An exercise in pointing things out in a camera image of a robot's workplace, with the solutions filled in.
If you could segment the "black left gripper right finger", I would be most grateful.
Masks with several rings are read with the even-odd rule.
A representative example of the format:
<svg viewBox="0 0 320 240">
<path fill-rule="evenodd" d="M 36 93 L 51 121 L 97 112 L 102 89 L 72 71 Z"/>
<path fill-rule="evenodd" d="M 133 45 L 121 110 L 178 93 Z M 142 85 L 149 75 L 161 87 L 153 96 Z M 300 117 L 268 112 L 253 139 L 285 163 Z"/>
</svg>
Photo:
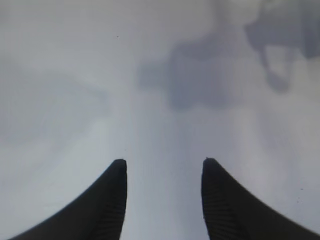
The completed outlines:
<svg viewBox="0 0 320 240">
<path fill-rule="evenodd" d="M 202 212 L 211 240 L 318 240 L 319 234 L 270 208 L 214 158 L 201 175 Z"/>
</svg>

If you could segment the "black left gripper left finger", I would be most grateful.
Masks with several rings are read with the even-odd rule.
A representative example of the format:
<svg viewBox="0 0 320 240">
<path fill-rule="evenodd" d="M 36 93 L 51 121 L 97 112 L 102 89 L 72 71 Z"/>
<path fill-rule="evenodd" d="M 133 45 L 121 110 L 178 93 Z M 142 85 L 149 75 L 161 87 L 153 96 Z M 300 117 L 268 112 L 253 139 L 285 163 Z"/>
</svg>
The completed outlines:
<svg viewBox="0 0 320 240">
<path fill-rule="evenodd" d="M 81 195 L 15 240 L 118 240 L 127 205 L 127 162 L 116 159 Z"/>
</svg>

